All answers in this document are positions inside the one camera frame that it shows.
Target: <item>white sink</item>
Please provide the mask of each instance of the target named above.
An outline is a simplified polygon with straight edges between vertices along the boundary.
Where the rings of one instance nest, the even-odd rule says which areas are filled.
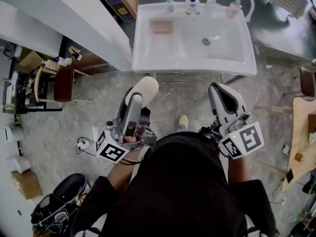
[[[217,5],[211,17],[187,15],[185,3],[176,2],[167,13],[165,3],[138,6],[133,70],[136,72],[214,72],[257,74],[249,30],[242,11],[226,17],[227,7]],[[154,34],[154,22],[173,23],[173,33]]]

